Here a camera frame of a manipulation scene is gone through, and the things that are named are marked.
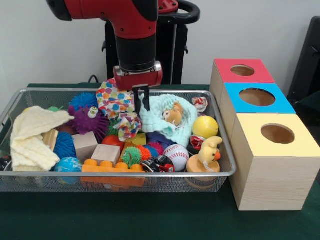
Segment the teddy bear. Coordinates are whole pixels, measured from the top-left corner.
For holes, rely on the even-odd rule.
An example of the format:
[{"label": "teddy bear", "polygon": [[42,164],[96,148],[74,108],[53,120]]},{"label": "teddy bear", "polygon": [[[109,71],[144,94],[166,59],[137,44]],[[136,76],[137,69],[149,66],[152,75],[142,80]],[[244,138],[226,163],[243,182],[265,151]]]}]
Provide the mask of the teddy bear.
[{"label": "teddy bear", "polygon": [[171,110],[166,110],[163,112],[162,116],[164,120],[175,126],[178,126],[184,115],[184,109],[179,102],[175,102]]}]

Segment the wooden box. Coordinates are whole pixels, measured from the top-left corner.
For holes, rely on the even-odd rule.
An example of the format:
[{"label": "wooden box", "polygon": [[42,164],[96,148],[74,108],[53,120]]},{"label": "wooden box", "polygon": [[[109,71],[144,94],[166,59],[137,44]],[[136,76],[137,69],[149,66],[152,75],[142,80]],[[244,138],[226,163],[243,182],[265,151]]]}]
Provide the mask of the wooden box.
[{"label": "wooden box", "polygon": [[98,145],[96,136],[93,131],[84,135],[73,135],[73,142],[76,152],[76,157],[80,162],[84,163],[85,160],[90,159]]},{"label": "wooden box", "polygon": [[240,211],[301,210],[320,168],[320,148],[295,114],[237,113],[230,177]]},{"label": "wooden box", "polygon": [[98,166],[103,161],[110,161],[113,164],[113,167],[116,167],[120,157],[120,147],[119,146],[111,146],[98,144],[91,159],[94,159],[98,162]]},{"label": "wooden box", "polygon": [[260,59],[215,59],[210,92],[220,106],[224,83],[275,83]]},{"label": "wooden box", "polygon": [[225,83],[220,112],[229,139],[236,113],[296,113],[275,83]]}]

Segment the cream knitted blanket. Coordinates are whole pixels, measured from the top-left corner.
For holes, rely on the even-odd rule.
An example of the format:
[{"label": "cream knitted blanket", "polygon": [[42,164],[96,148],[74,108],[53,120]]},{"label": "cream knitted blanket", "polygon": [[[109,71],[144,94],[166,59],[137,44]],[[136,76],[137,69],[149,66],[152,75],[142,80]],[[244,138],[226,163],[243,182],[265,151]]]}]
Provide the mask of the cream knitted blanket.
[{"label": "cream knitted blanket", "polygon": [[49,171],[60,159],[45,145],[41,134],[73,119],[66,111],[52,112],[39,106],[20,114],[14,121],[10,142],[13,171]]}]

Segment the red ball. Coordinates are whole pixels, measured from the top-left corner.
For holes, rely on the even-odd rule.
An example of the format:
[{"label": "red ball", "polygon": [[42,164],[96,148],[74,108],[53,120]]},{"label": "red ball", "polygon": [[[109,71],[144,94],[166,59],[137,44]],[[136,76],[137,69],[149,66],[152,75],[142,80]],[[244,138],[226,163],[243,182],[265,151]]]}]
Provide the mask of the red ball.
[{"label": "red ball", "polygon": [[120,141],[119,137],[116,136],[116,135],[106,136],[102,140],[102,144],[111,145],[111,146],[118,146],[118,147],[120,147],[120,151],[121,152],[122,152],[122,150],[124,149],[124,146],[125,146],[125,143],[123,141]]}]

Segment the yellow ball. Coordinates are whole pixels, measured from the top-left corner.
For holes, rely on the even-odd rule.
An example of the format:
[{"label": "yellow ball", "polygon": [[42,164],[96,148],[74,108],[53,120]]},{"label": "yellow ball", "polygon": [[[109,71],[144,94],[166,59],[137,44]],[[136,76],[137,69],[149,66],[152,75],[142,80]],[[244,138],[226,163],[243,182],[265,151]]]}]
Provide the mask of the yellow ball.
[{"label": "yellow ball", "polygon": [[213,136],[217,136],[219,131],[218,123],[210,116],[198,117],[192,127],[194,135],[208,139]]}]

